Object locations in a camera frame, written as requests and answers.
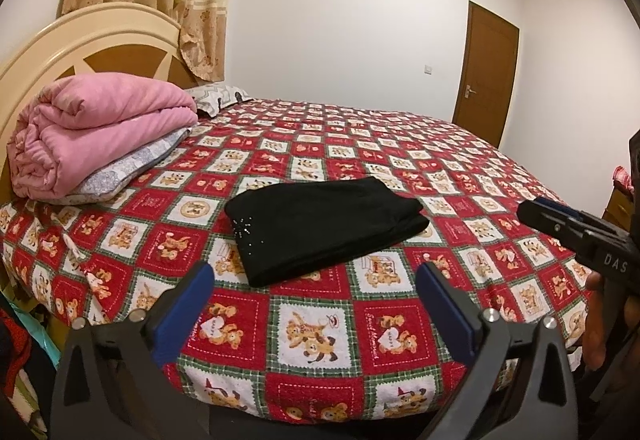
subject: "white patterned pillow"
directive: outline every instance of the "white patterned pillow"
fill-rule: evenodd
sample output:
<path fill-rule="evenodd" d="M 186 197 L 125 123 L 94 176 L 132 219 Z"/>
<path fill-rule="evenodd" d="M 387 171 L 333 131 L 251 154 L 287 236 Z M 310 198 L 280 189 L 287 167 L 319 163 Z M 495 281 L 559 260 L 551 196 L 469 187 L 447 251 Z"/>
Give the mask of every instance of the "white patterned pillow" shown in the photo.
<path fill-rule="evenodd" d="M 111 200 L 134 178 L 168 156 L 190 132 L 191 128 L 179 128 L 140 146 L 89 175 L 67 196 L 47 202 L 55 205 L 80 205 Z"/>
<path fill-rule="evenodd" d="M 189 88 L 186 92 L 196 101 L 198 110 L 208 113 L 211 117 L 218 115 L 223 108 L 254 99 L 244 90 L 223 83 L 208 83 Z"/>

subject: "teal plastic bag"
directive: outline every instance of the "teal plastic bag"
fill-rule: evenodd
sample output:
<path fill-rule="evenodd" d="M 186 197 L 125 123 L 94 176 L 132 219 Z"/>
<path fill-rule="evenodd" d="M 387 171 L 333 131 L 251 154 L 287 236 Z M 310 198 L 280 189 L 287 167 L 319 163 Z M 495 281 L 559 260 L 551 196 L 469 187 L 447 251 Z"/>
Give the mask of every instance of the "teal plastic bag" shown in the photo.
<path fill-rule="evenodd" d="M 9 305 L 14 309 L 15 314 L 18 316 L 22 325 L 27 329 L 29 335 L 33 337 L 33 339 L 47 353 L 49 359 L 51 359 L 51 362 L 53 363 L 53 367 L 58 369 L 58 364 L 60 363 L 60 350 L 58 350 L 57 346 L 51 340 L 47 331 L 44 329 L 44 326 L 42 326 L 31 314 L 18 308 L 11 301 L 9 301 Z"/>

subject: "door handle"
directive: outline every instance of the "door handle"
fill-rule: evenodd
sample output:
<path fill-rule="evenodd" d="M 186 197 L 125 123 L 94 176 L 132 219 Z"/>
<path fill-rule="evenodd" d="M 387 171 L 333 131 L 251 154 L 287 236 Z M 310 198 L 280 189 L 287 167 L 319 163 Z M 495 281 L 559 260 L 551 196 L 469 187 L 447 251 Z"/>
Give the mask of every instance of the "door handle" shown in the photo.
<path fill-rule="evenodd" d="M 471 90 L 471 85 L 467 85 L 465 88 L 465 99 L 469 99 L 469 94 L 477 93 L 475 90 Z"/>

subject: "hand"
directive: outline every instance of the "hand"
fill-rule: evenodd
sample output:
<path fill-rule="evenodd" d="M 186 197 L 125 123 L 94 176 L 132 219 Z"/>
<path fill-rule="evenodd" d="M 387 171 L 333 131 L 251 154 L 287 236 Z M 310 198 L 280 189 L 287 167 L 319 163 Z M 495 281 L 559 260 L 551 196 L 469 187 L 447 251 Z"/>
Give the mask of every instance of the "hand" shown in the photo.
<path fill-rule="evenodd" d="M 591 273 L 587 278 L 587 289 L 593 290 L 589 298 L 589 312 L 582 338 L 582 358 L 591 370 L 599 369 L 607 354 L 604 341 L 604 322 L 602 317 L 604 280 L 599 273 Z M 631 329 L 640 321 L 640 299 L 632 296 L 625 303 L 625 322 Z M 640 366 L 640 337 L 634 343 L 622 363 L 620 371 L 614 374 L 610 389 L 619 390 Z"/>

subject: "bed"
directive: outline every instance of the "bed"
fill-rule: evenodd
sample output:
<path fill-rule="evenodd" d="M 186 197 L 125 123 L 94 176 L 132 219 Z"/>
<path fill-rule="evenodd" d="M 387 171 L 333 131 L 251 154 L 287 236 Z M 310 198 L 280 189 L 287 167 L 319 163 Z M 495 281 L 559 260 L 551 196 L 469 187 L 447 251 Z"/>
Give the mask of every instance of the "bed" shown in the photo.
<path fill-rule="evenodd" d="M 164 373 L 209 404 L 292 423 L 426 412 L 456 387 L 464 367 L 415 293 L 414 272 L 426 260 L 479 306 L 510 321 L 556 315 L 567 343 L 578 340 L 589 271 L 515 216 L 525 198 L 558 197 L 489 144 L 423 115 L 244 102 L 201 119 L 111 201 L 55 207 L 12 199 L 5 147 L 28 99 L 58 77 L 103 71 L 196 86 L 177 41 L 167 16 L 103 4 L 60 18 L 0 69 L 2 259 L 8 277 L 62 328 L 78 316 L 100 324 L 149 308 L 204 258 L 216 289 Z M 430 227 L 301 279 L 247 285 L 226 200 L 277 182 L 367 175 L 419 197 Z"/>

